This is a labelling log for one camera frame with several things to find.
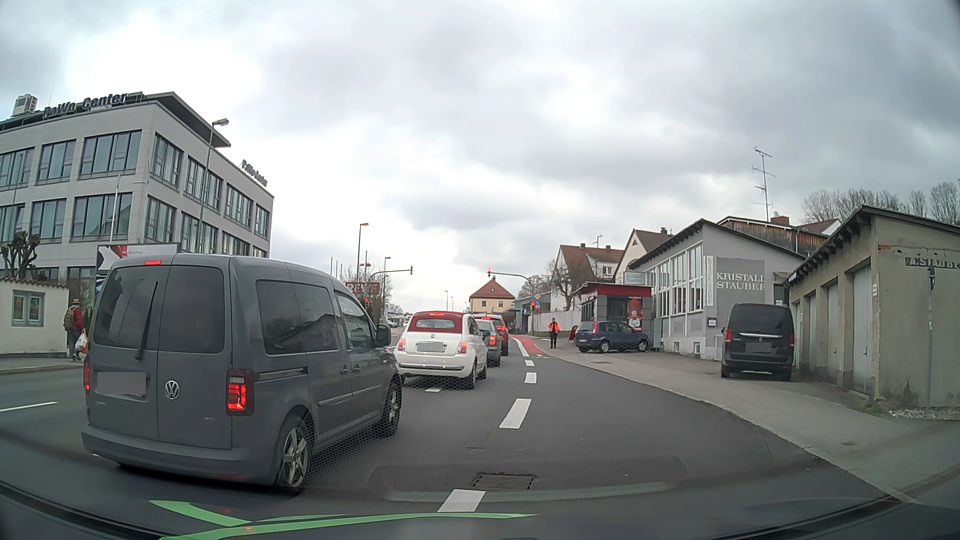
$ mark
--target van wheel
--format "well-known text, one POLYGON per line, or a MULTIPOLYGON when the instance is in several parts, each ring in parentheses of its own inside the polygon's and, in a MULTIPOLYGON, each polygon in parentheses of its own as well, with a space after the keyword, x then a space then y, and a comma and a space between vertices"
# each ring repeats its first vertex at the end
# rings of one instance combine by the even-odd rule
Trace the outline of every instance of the van wheel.
POLYGON ((278 466, 274 485, 280 491, 297 494, 303 490, 307 467, 310 465, 310 445, 299 416, 290 415, 283 421, 277 449, 278 466))
POLYGON ((396 428, 400 425, 400 405, 402 397, 400 386, 396 382, 390 383, 390 389, 387 390, 387 400, 383 404, 383 413, 380 415, 380 421, 373 427, 373 432, 380 437, 390 437, 396 433, 396 428))
POLYGON ((472 390, 477 387, 477 362, 473 361, 473 369, 470 370, 470 376, 467 377, 467 384, 465 385, 467 390, 472 390))

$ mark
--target car tail light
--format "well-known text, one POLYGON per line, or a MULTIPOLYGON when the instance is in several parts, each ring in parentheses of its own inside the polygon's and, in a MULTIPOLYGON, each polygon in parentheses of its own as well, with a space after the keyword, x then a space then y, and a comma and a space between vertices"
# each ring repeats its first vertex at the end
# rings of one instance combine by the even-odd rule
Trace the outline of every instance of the car tail light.
POLYGON ((253 370, 227 370, 227 414, 229 416, 253 414, 253 370))
POLYGON ((84 393, 90 395, 90 353, 84 358, 84 393))

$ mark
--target person in orange jacket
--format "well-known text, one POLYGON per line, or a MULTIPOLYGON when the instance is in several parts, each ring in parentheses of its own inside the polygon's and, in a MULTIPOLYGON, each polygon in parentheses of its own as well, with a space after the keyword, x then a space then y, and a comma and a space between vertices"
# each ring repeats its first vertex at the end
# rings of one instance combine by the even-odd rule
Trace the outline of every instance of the person in orange jacket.
POLYGON ((546 329, 550 332, 550 348, 557 348, 557 334, 560 333, 560 323, 557 322, 556 317, 550 320, 550 324, 546 326, 546 329))

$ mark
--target blue hatchback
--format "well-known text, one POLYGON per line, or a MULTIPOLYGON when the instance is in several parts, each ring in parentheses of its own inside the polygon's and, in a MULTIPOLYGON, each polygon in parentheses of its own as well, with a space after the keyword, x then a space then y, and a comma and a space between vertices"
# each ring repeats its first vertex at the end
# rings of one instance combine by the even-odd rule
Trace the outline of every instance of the blue hatchback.
POLYGON ((622 321, 586 321, 577 327, 573 343, 581 353, 608 353, 611 349, 645 352, 650 347, 650 337, 622 321))

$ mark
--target road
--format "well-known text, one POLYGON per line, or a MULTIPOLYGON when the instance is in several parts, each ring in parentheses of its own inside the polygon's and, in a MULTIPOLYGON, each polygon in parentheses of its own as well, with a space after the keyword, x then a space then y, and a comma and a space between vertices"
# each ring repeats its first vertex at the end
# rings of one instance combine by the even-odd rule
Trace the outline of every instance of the road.
MULTIPOLYGON (((759 504, 882 495, 726 411, 559 360, 537 349, 542 342, 522 339, 525 349, 512 338, 511 354, 475 390, 408 380, 396 435, 358 436, 324 451, 295 498, 118 467, 81 444, 79 370, 0 377, 0 480, 70 507, 176 533, 203 527, 150 500, 251 520, 436 512, 458 501, 477 512, 742 520, 744 508, 759 504), (534 479, 529 489, 470 486, 478 474, 501 472, 534 479), (454 496, 454 490, 483 493, 454 496)), ((797 505, 791 511, 823 510, 797 505)))

